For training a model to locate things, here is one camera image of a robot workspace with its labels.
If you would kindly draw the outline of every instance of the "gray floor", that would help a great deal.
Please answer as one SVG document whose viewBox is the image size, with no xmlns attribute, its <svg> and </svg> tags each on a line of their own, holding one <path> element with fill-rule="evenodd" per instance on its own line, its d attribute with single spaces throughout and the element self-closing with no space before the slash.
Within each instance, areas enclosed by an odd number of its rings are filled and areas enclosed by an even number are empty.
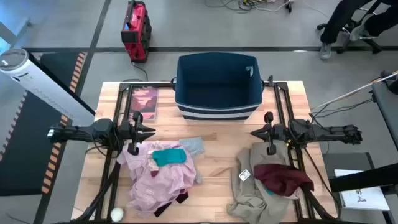
<svg viewBox="0 0 398 224">
<path fill-rule="evenodd" d="M 18 3 L 44 9 L 41 14 L 25 10 L 34 18 L 34 25 L 18 43 L 23 47 L 89 47 L 104 0 L 6 0 L 8 7 Z M 315 26 L 327 18 L 306 6 L 302 0 L 294 3 L 289 15 L 252 11 L 236 14 L 225 8 L 207 8 L 203 1 L 146 0 L 153 26 L 152 46 L 318 46 L 319 33 Z M 337 0 L 307 0 L 309 4 L 330 15 Z M 208 1 L 218 5 L 218 1 Z M 97 47 L 122 47 L 121 21 L 127 0 L 112 0 Z M 398 45 L 398 27 L 377 39 L 381 45 Z M 176 74 L 178 57 L 189 53 L 150 53 L 142 65 L 149 80 L 170 80 Z M 351 91 L 377 77 L 381 70 L 398 70 L 398 52 L 347 52 L 333 55 L 327 62 L 318 58 L 317 52 L 243 52 L 257 58 L 263 78 L 274 75 L 276 80 L 303 80 L 310 106 Z M 95 53 L 88 70 L 82 99 L 96 108 L 102 82 L 121 81 L 128 78 L 145 80 L 144 74 L 131 66 L 125 53 Z M 370 98 L 369 90 L 338 102 L 333 107 L 352 105 Z M 0 111 L 16 110 L 23 90 L 0 76 Z M 2 127 L 9 127 L 12 118 L 0 118 Z M 389 137 L 382 116 L 374 103 L 355 110 L 336 114 L 320 120 L 324 125 L 355 124 L 363 132 L 364 141 L 359 146 L 337 142 L 330 143 L 329 153 L 370 152 L 376 167 L 398 161 L 398 152 Z M 0 139 L 5 135 L 0 129 Z M 79 175 L 83 166 L 86 144 L 69 142 L 45 223 L 66 221 L 70 218 L 76 195 Z M 39 198 L 0 198 L 0 223 L 14 223 L 6 213 L 32 222 Z M 398 213 L 397 197 L 388 197 L 389 204 Z M 345 210 L 345 220 L 384 223 L 381 212 Z"/>
</svg>

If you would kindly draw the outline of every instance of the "white stripe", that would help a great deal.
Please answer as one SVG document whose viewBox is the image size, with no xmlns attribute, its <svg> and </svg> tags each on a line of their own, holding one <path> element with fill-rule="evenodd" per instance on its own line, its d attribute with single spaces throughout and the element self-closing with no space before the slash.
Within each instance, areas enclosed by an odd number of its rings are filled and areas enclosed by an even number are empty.
<svg viewBox="0 0 398 224">
<path fill-rule="evenodd" d="M 181 111 L 182 115 L 191 116 L 194 118 L 239 118 L 250 116 L 252 112 L 236 113 L 236 114 L 198 114 L 192 112 Z"/>
<path fill-rule="evenodd" d="M 256 104 L 256 105 L 250 105 L 250 106 L 243 106 L 243 107 L 237 107 L 237 108 L 228 108 L 228 109 L 209 109 L 209 108 L 197 108 L 194 106 L 187 106 L 187 105 L 182 105 L 180 103 L 177 103 L 177 105 L 182 106 L 184 108 L 190 108 L 190 109 L 195 109 L 195 110 L 202 110 L 202 111 L 232 111 L 232 110 L 244 110 L 244 109 L 249 109 L 249 108 L 255 108 L 258 107 L 261 103 Z"/>
</svg>

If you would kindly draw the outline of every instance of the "pink shirt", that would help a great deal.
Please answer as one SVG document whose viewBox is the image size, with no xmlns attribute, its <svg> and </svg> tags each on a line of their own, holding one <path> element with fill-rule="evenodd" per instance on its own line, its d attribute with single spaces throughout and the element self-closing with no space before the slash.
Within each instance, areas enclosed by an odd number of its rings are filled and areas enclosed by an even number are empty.
<svg viewBox="0 0 398 224">
<path fill-rule="evenodd" d="M 193 185 L 196 176 L 193 160 L 189 153 L 187 161 L 183 164 L 168 164 L 159 168 L 159 173 L 152 177 L 150 174 L 148 152 L 151 150 L 183 149 L 178 142 L 145 142 L 137 144 L 138 156 L 127 152 L 127 146 L 123 147 L 117 161 L 129 166 L 130 176 L 133 181 L 130 191 L 131 201 L 128 207 L 139 211 L 141 218 L 153 214 L 159 207 L 175 200 L 181 190 Z"/>
</svg>

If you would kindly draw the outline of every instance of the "dark clothing item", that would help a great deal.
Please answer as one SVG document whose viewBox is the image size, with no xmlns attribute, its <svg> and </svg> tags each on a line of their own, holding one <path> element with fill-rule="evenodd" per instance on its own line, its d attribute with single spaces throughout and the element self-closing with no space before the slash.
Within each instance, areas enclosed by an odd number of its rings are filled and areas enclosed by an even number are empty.
<svg viewBox="0 0 398 224">
<path fill-rule="evenodd" d="M 254 178 L 280 196 L 291 196 L 299 187 L 313 190 L 313 182 L 306 173 L 292 166 L 261 164 L 254 166 Z"/>
<path fill-rule="evenodd" d="M 352 18 L 356 10 L 371 2 L 371 0 L 342 0 L 337 5 L 331 16 L 325 31 L 321 36 L 323 43 L 336 42 L 337 35 Z M 365 23 L 365 28 L 371 36 L 377 37 L 385 30 L 398 24 L 398 0 L 382 0 L 382 3 L 390 5 L 386 12 L 372 16 Z"/>
<path fill-rule="evenodd" d="M 175 200 L 178 203 L 182 203 L 184 202 L 186 199 L 188 198 L 188 192 L 185 193 L 181 193 Z M 159 217 L 172 203 L 169 202 L 159 208 L 157 208 L 157 210 L 154 212 L 156 217 Z"/>
</svg>

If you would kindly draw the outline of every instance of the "person's leg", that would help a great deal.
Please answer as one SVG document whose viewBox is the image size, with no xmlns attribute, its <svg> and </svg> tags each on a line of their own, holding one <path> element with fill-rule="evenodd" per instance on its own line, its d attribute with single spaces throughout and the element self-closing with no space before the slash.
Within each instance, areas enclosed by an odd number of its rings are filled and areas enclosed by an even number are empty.
<svg viewBox="0 0 398 224">
<path fill-rule="evenodd" d="M 322 43 L 332 44 L 336 42 L 337 35 L 341 31 L 341 28 L 351 20 L 355 11 L 370 1 L 371 0 L 340 1 L 323 31 L 321 36 Z"/>
<path fill-rule="evenodd" d="M 370 17 L 365 23 L 365 29 L 370 36 L 377 37 L 397 24 L 398 3 L 393 4 L 385 13 Z"/>
</svg>

